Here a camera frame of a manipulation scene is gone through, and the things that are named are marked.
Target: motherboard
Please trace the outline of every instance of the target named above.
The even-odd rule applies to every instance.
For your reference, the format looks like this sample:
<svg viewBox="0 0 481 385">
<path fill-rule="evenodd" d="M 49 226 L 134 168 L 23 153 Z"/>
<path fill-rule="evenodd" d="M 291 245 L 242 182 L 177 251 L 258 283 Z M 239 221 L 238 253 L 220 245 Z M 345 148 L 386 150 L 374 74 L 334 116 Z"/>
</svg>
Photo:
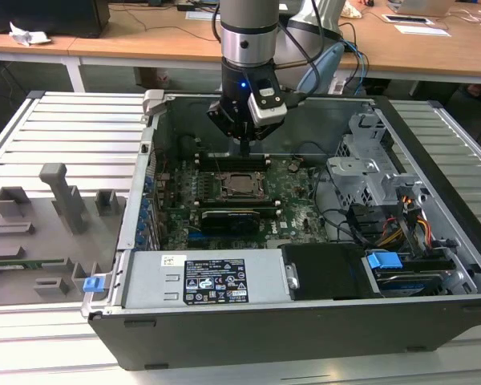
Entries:
<svg viewBox="0 0 481 385">
<path fill-rule="evenodd" d="M 315 170 L 290 156 L 165 164 L 154 199 L 161 248 L 275 249 L 328 241 L 313 202 Z"/>
</svg>

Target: power supply label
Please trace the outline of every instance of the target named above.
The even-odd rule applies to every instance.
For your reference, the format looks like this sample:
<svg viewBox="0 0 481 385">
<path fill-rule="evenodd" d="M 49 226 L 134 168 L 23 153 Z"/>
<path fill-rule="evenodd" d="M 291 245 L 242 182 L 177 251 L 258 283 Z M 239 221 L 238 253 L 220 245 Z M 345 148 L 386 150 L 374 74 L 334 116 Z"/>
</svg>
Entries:
<svg viewBox="0 0 481 385">
<path fill-rule="evenodd" d="M 184 302 L 187 305 L 248 301 L 244 259 L 185 262 Z"/>
</svg>

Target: computer case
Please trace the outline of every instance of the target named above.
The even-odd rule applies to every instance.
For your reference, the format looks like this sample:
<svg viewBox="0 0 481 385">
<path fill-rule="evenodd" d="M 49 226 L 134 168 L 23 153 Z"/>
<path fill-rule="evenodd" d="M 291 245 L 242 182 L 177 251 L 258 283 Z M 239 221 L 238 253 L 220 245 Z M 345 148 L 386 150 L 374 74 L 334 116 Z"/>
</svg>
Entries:
<svg viewBox="0 0 481 385">
<path fill-rule="evenodd" d="M 0 33 L 9 22 L 23 30 L 50 35 L 98 38 L 110 18 L 107 0 L 0 0 Z"/>
</svg>

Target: blue cable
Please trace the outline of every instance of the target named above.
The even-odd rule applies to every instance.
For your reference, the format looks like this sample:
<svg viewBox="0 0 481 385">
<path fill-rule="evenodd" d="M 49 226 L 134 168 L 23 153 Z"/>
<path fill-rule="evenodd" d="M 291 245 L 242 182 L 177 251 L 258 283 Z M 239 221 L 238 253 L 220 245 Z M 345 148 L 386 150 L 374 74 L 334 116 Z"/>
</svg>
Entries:
<svg viewBox="0 0 481 385">
<path fill-rule="evenodd" d="M 360 87 L 362 86 L 363 84 L 363 79 L 366 77 L 366 65 L 363 61 L 363 55 L 360 54 L 360 52 L 358 52 L 358 49 L 353 45 L 351 44 L 350 42 L 348 42 L 347 40 L 342 40 L 345 44 L 347 44 L 347 46 L 349 48 L 351 48 L 351 50 L 354 52 L 354 54 L 360 58 L 360 61 L 362 62 L 362 76 L 360 77 L 360 83 L 358 83 L 358 86 L 356 87 L 356 90 L 354 91 L 354 94 L 356 95 L 359 91 L 360 91 Z"/>
</svg>

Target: paper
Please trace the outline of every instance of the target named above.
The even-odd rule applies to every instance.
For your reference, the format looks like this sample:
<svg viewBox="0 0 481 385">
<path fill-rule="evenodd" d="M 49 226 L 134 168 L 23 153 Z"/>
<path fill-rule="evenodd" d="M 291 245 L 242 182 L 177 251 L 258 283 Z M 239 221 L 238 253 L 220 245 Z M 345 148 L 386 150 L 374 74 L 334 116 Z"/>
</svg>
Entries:
<svg viewBox="0 0 481 385">
<path fill-rule="evenodd" d="M 430 28 L 428 26 L 395 26 L 402 34 L 428 34 L 429 36 L 449 36 L 450 35 L 439 28 Z"/>
<path fill-rule="evenodd" d="M 202 10 L 188 10 L 185 14 L 187 20 L 212 20 L 212 13 Z M 221 20 L 221 14 L 218 14 L 216 20 Z"/>
<path fill-rule="evenodd" d="M 51 40 L 46 36 L 44 32 L 29 32 L 28 30 L 22 30 L 14 26 L 12 22 L 9 23 L 10 32 L 9 36 L 17 43 L 29 46 L 30 44 L 44 44 L 49 43 Z"/>
<path fill-rule="evenodd" d="M 362 18 L 362 14 L 360 13 L 360 11 L 354 8 L 349 2 L 349 0 L 344 4 L 341 16 L 343 18 Z"/>
</svg>

